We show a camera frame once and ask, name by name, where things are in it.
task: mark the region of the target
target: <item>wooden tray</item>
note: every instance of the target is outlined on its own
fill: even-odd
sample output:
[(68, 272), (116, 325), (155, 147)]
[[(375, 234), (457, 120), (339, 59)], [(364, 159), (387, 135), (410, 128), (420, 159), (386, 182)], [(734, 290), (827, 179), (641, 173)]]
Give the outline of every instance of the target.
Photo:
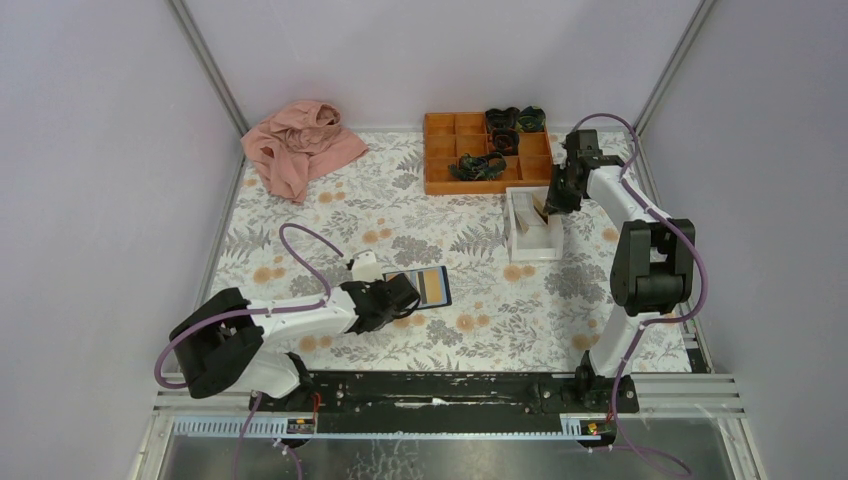
[(424, 115), (424, 191), (427, 195), (505, 193), (507, 187), (547, 186), (551, 181), (548, 130), (520, 133), (518, 155), (505, 157), (506, 171), (497, 180), (463, 182), (448, 172), (465, 153), (495, 151), (483, 112)]

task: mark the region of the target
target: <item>glass panel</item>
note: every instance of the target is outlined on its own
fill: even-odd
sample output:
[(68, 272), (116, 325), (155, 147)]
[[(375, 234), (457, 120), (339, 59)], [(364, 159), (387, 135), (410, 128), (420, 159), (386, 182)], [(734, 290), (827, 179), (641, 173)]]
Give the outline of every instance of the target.
[[(682, 459), (692, 468), (695, 478), (734, 478), (721, 435), (712, 421), (652, 419), (647, 427), (641, 420), (623, 422), (635, 444)], [(235, 444), (234, 438), (175, 436), (160, 478), (230, 480)], [(281, 451), (280, 447), (272, 447), (270, 440), (245, 440), (239, 478), (297, 478), (292, 458), (283, 456)], [(296, 453), (306, 479), (665, 478), (630, 452), (589, 454), (571, 441), (316, 439)]]

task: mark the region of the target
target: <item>pink cloth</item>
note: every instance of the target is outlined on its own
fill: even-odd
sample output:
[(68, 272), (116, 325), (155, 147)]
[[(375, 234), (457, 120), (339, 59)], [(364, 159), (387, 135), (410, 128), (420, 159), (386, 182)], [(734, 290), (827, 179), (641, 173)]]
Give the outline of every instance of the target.
[(309, 180), (368, 151), (365, 142), (340, 121), (341, 113), (329, 103), (303, 100), (259, 122), (241, 144), (272, 195), (302, 203)]

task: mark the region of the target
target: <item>white wall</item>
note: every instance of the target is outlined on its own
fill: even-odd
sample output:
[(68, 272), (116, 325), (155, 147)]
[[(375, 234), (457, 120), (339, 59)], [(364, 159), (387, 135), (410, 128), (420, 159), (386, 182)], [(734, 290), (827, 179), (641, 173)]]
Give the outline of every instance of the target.
[(294, 100), (355, 127), (537, 104), (635, 120), (697, 0), (189, 0), (253, 124)]
[(0, 5), (0, 477), (126, 475), (237, 152), (165, 2)]
[(845, 478), (848, 3), (719, 2), (645, 139), (771, 479)]

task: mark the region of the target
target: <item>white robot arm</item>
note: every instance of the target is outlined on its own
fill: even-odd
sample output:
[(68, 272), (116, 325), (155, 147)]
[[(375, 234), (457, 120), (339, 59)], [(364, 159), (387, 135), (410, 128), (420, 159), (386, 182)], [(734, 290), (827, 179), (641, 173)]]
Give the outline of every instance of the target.
[[(590, 198), (604, 209), (620, 232), (610, 272), (615, 306), (598, 343), (584, 355), (581, 367), (589, 375), (613, 377), (640, 324), (673, 311), (692, 291), (693, 258), (689, 250), (648, 208), (668, 219), (694, 243), (695, 228), (686, 219), (672, 219), (631, 187), (621, 182), (624, 163), (604, 155), (595, 130), (568, 134), (563, 165), (553, 167), (545, 209), (549, 214), (580, 210)], [(646, 206), (640, 205), (639, 195)], [(627, 366), (624, 374), (629, 372)]]
[[(353, 281), (332, 288), (328, 296), (247, 300), (238, 288), (228, 288), (210, 298), (170, 335), (178, 342), (173, 350), (189, 394), (206, 398), (257, 390), (300, 404), (310, 394), (310, 376), (297, 355), (278, 352), (280, 343), (306, 335), (373, 332), (408, 316), (420, 301), (405, 275), (383, 281), (370, 250), (355, 255), (348, 267)], [(243, 314), (208, 320), (232, 311)], [(192, 328), (194, 333), (178, 340)]]

